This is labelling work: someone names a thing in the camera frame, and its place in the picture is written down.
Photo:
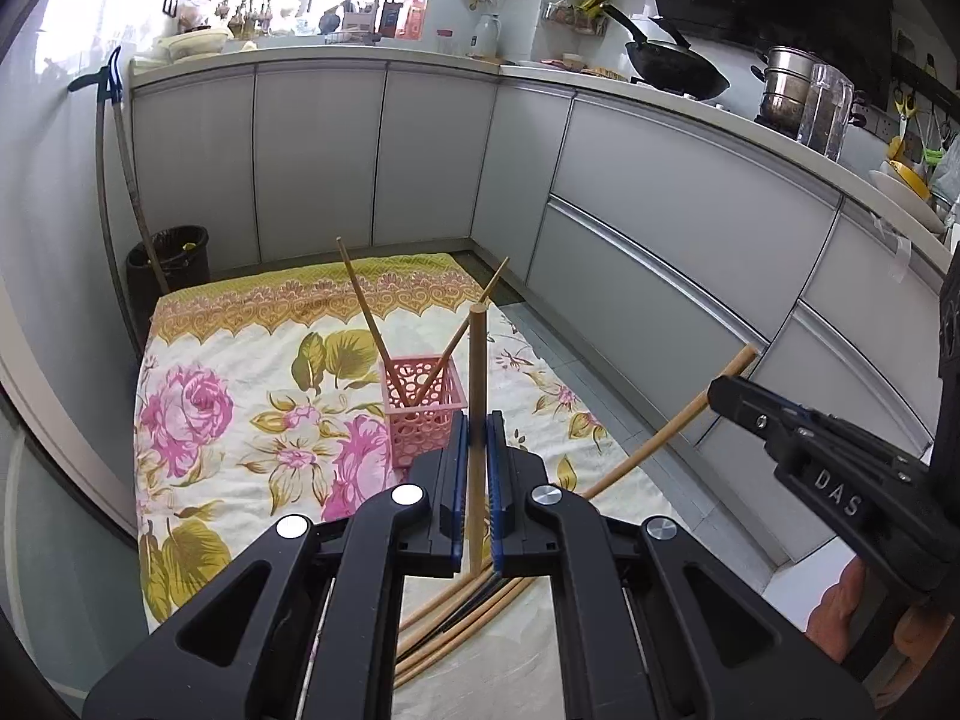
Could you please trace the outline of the person right hand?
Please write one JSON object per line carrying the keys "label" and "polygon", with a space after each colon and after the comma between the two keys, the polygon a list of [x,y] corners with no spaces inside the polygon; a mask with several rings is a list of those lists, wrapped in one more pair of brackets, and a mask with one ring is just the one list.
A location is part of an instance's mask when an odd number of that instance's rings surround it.
{"label": "person right hand", "polygon": [[[866,575],[866,564],[855,557],[844,567],[838,582],[823,594],[807,621],[805,635],[835,661],[843,660],[850,651],[851,619],[861,605]],[[911,608],[898,622],[893,643],[901,655],[924,663],[939,645],[943,630],[940,617]]]}

